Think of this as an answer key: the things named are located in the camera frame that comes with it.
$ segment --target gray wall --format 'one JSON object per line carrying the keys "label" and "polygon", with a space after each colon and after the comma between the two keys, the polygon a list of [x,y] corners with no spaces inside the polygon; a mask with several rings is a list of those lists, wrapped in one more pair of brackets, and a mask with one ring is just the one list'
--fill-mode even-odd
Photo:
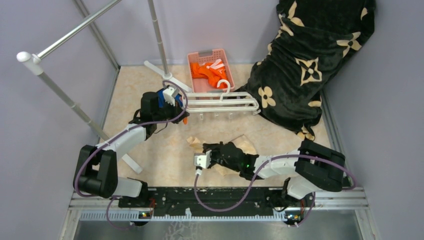
{"label": "gray wall", "polygon": [[[81,20],[70,0],[0,2],[0,239],[57,239],[79,149],[95,134],[16,60],[37,53]],[[56,83],[100,121],[114,70],[88,30],[43,60]]]}
{"label": "gray wall", "polygon": [[[94,11],[109,0],[86,0]],[[167,58],[187,61],[187,53],[223,48],[231,63],[263,59],[276,36],[278,0],[154,0]],[[147,0],[124,0],[98,21],[121,65],[160,63]]]}
{"label": "gray wall", "polygon": [[424,239],[424,2],[377,8],[374,35],[327,94],[381,239]]}

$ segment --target floral patterned blanket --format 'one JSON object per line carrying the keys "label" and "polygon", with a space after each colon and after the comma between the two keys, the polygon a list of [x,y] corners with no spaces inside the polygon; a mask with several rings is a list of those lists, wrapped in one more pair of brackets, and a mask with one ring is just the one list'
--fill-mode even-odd
{"label": "floral patterned blanket", "polygon": [[237,91],[252,94],[264,118],[314,140],[320,90],[373,34],[374,10],[375,0],[280,0],[269,53]]}

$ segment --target orange cloth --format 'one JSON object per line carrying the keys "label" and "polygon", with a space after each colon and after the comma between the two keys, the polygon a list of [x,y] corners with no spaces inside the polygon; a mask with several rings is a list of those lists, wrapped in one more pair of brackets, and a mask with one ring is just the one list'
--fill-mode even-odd
{"label": "orange cloth", "polygon": [[209,85],[214,88],[226,89],[230,86],[221,84],[218,87],[218,82],[221,79],[228,80],[227,73],[225,71],[225,65],[219,58],[215,62],[206,62],[199,65],[197,62],[190,63],[191,76],[194,79],[207,79]]}

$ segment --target white end cap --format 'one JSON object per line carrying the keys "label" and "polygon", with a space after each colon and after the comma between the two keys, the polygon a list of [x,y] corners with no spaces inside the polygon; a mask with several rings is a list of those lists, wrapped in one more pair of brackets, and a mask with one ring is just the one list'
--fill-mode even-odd
{"label": "white end cap", "polygon": [[39,65],[41,59],[35,54],[31,55],[29,52],[21,51],[16,55],[16,59],[25,65],[35,76],[44,72],[43,68]]}

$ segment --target beige floor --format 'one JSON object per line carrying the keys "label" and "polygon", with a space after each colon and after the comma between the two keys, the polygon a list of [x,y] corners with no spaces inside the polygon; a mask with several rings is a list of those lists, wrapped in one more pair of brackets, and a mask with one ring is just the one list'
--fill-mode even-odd
{"label": "beige floor", "polygon": [[[231,65],[231,73],[236,89],[249,78],[251,64]],[[173,75],[191,86],[190,70],[187,65],[169,67]],[[105,132],[113,136],[121,131],[140,108],[140,99],[144,92],[156,92],[162,87],[161,76],[144,66],[122,67],[112,96],[112,101],[104,125]],[[316,143],[330,146],[323,120],[313,127]],[[139,179],[154,187],[191,187],[195,179],[193,149],[186,139],[193,136],[207,143],[227,142],[240,135],[253,142],[260,155],[277,155],[299,147],[301,139],[293,132],[277,126],[259,115],[236,115],[229,120],[227,114],[215,117],[205,113],[204,120],[197,114],[188,118],[188,124],[169,124],[159,134],[139,144],[129,154],[143,171],[136,174],[124,161],[118,162],[118,174],[121,177]],[[276,176],[257,180],[255,186],[280,187],[287,176]],[[238,175],[222,176],[214,169],[206,169],[200,177],[202,187],[245,187],[249,181]]]}

